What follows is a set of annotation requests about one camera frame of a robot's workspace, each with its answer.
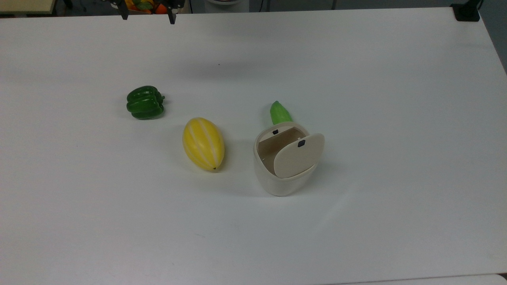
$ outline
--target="bell pepper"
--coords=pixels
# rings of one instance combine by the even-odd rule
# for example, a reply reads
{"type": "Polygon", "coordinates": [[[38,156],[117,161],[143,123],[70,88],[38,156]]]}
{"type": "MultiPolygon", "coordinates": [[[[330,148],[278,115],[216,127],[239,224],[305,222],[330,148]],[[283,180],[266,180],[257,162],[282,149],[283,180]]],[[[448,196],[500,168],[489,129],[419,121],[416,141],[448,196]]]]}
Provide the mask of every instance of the bell pepper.
{"type": "Polygon", "coordinates": [[[164,112],[162,96],[153,86],[142,86],[127,95],[127,110],[134,118],[146,120],[154,118],[164,112]]]}

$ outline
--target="fake vegetable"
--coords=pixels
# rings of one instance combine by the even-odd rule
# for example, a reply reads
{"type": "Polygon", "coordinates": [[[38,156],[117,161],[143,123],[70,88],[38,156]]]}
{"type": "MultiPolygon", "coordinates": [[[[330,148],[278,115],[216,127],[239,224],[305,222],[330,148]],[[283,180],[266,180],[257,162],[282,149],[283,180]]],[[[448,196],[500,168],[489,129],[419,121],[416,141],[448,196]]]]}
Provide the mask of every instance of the fake vegetable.
{"type": "Polygon", "coordinates": [[[271,114],[271,121],[273,122],[273,125],[283,122],[292,122],[291,115],[288,113],[287,109],[285,109],[278,101],[275,101],[271,105],[269,113],[271,114]]]}
{"type": "Polygon", "coordinates": [[[146,120],[154,118],[164,112],[162,96],[153,86],[142,86],[127,95],[127,110],[134,118],[146,120]]]}
{"type": "Polygon", "coordinates": [[[215,124],[191,119],[183,130],[183,148],[190,160],[205,170],[216,170],[224,159],[224,138],[215,124]]]}

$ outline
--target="white table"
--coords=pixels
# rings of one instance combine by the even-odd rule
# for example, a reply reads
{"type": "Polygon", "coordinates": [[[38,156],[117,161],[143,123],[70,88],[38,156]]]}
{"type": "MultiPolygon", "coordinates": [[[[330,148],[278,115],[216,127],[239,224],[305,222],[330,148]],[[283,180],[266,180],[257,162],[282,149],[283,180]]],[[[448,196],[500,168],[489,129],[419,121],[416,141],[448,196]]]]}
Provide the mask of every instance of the white table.
{"type": "Polygon", "coordinates": [[[507,272],[507,77],[450,8],[0,19],[6,284],[328,284],[507,272]],[[163,118],[126,94],[155,85],[163,118]],[[326,137],[264,192],[279,100],[326,137]],[[191,164],[192,117],[226,141],[191,164]]]}

